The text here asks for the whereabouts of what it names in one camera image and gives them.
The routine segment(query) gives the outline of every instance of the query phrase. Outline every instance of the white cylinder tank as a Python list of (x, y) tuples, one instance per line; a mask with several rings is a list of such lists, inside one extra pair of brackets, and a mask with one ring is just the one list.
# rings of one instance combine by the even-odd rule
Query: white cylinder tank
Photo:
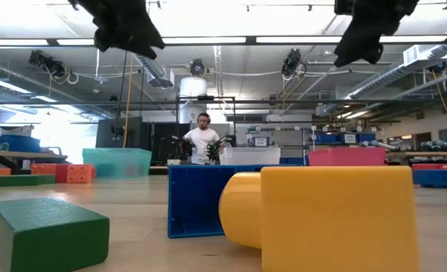
[[(207, 81), (200, 78), (188, 77), (180, 81), (181, 97), (198, 97), (207, 94)], [(180, 124), (197, 123), (197, 117), (200, 113), (207, 112), (207, 104), (181, 104), (178, 112)]]

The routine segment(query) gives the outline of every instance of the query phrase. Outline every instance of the floor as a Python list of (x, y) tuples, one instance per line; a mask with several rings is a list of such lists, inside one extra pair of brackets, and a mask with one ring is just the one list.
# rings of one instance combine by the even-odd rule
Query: floor
[[(0, 187), (0, 200), (55, 196), (111, 219), (109, 257), (81, 272), (260, 271), (260, 251), (224, 236), (170, 240), (166, 236), (167, 178)], [(447, 271), (447, 190), (416, 189), (421, 272)]]

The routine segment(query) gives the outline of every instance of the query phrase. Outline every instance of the white bin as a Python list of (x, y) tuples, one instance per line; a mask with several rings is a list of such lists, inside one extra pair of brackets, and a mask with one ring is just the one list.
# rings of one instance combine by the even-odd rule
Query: white bin
[(221, 165), (278, 165), (281, 149), (278, 147), (225, 147), (220, 154)]

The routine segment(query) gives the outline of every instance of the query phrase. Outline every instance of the yellow cylinder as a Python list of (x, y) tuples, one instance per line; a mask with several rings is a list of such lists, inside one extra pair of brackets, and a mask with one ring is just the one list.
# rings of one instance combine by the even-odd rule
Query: yellow cylinder
[(260, 249), (260, 173), (232, 176), (220, 197), (219, 215), (227, 239)]

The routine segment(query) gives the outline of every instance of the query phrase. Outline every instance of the headphones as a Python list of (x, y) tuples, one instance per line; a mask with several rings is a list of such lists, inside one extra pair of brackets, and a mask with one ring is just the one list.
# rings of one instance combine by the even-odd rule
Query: headphones
[(208, 124), (210, 124), (211, 120), (210, 120), (210, 116), (207, 113), (200, 113), (197, 117), (196, 117), (196, 121), (198, 122), (200, 120), (200, 116), (204, 116), (208, 118)]

